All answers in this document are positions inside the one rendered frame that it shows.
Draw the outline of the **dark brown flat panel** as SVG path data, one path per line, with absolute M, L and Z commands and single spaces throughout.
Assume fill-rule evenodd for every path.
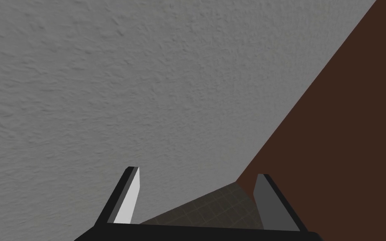
M 324 241 L 386 241 L 386 0 L 376 0 L 237 179 L 269 174 Z

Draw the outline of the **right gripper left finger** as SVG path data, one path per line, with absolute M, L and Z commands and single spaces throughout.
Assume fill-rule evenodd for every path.
M 139 167 L 127 167 L 95 225 L 107 223 L 130 224 L 140 190 Z

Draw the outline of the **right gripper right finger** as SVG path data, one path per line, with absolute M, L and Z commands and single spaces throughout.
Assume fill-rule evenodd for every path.
M 257 175 L 253 196 L 265 230 L 308 231 L 270 175 Z

